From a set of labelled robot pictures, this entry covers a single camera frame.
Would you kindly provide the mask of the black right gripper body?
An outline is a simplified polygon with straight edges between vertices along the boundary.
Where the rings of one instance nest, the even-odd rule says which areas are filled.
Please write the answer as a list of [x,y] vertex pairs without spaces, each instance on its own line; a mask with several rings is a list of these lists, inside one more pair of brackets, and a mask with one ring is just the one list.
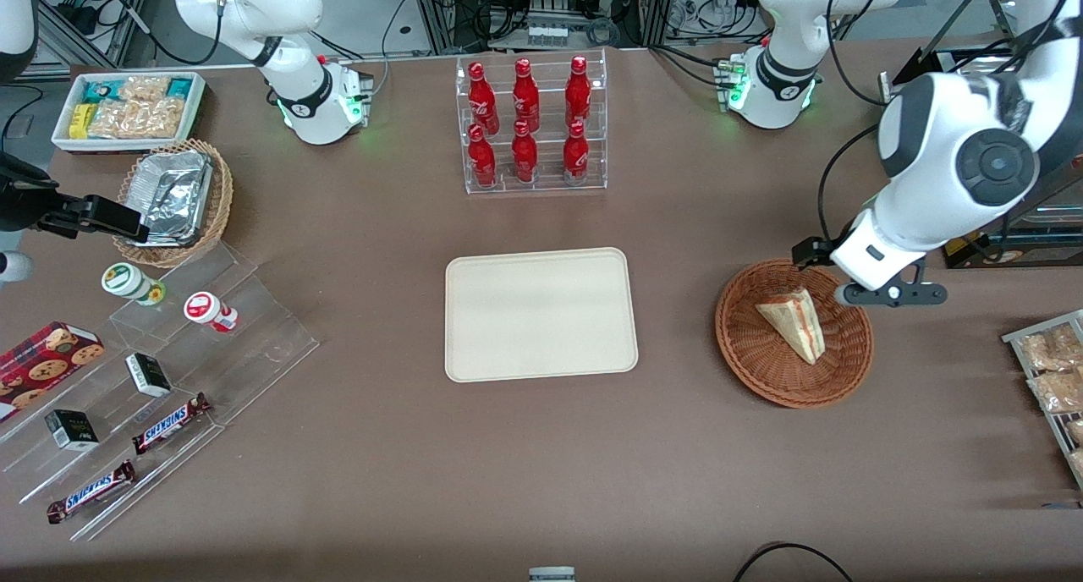
[[1,231],[36,230],[51,212],[61,211],[64,197],[57,182],[32,163],[3,153],[1,159]]

